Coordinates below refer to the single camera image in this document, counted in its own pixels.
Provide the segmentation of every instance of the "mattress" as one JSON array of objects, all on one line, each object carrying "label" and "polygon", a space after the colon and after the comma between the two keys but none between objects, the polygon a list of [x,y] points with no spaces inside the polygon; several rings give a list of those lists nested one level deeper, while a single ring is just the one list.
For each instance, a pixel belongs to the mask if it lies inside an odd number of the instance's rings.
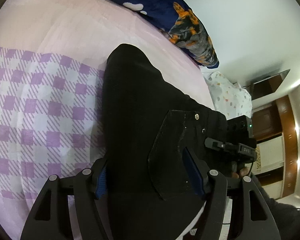
[{"label": "mattress", "polygon": [[74,175],[104,155],[103,72],[121,43],[214,109],[191,59],[128,9],[108,0],[7,0],[0,10],[0,224],[13,240],[50,174]]}]

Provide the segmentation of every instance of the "checkered pattern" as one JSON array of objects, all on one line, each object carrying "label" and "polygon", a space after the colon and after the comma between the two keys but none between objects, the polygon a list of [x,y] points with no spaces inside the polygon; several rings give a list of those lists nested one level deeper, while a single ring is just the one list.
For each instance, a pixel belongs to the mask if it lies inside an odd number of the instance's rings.
[{"label": "checkered pattern", "polygon": [[47,177],[105,153],[103,71],[54,53],[0,47],[0,196],[34,201]]}]

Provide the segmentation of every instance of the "blue gripper pad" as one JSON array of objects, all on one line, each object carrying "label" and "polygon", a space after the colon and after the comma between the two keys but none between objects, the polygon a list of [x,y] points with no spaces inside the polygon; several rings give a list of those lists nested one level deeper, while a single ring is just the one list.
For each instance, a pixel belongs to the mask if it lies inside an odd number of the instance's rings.
[{"label": "blue gripper pad", "polygon": [[183,161],[183,165],[186,168],[186,171],[188,173],[188,176],[189,176],[189,179],[190,179],[190,182],[194,189],[195,194],[199,195],[200,197],[204,197],[205,192],[203,190],[202,176],[199,172],[197,165],[194,163],[194,160],[192,159],[187,148],[185,148],[183,150],[182,161]]},{"label": "blue gripper pad", "polygon": [[96,189],[96,197],[97,199],[100,199],[102,195],[106,194],[108,192],[107,187],[107,170],[106,165],[102,168],[101,173],[98,177],[97,182],[97,189]]}]

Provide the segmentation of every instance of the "silver screw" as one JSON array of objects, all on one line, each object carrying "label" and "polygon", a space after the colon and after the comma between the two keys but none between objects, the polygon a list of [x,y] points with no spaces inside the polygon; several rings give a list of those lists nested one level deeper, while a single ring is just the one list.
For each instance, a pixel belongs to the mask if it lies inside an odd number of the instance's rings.
[{"label": "silver screw", "polygon": [[245,182],[250,182],[250,181],[251,181],[251,178],[248,177],[248,176],[244,176],[244,177],[243,177],[243,180],[244,180]]},{"label": "silver screw", "polygon": [[83,171],[82,171],[82,174],[83,175],[89,175],[91,173],[91,170],[90,169],[84,169]]},{"label": "silver screw", "polygon": [[57,179],[56,174],[53,174],[53,175],[51,175],[51,176],[49,177],[49,180],[50,180],[50,181],[54,181],[54,180],[56,180],[56,179]]},{"label": "silver screw", "polygon": [[217,176],[217,175],[219,174],[219,172],[216,171],[216,170],[211,170],[211,171],[209,171],[209,173],[210,173],[212,176]]}]

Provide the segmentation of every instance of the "orange and gray blanket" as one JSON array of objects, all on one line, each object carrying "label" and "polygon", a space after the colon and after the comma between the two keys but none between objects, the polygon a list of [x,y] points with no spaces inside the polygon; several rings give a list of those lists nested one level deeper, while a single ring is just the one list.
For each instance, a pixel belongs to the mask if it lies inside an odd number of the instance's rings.
[{"label": "orange and gray blanket", "polygon": [[139,13],[198,65],[217,68],[219,61],[202,22],[183,0],[111,0]]}]

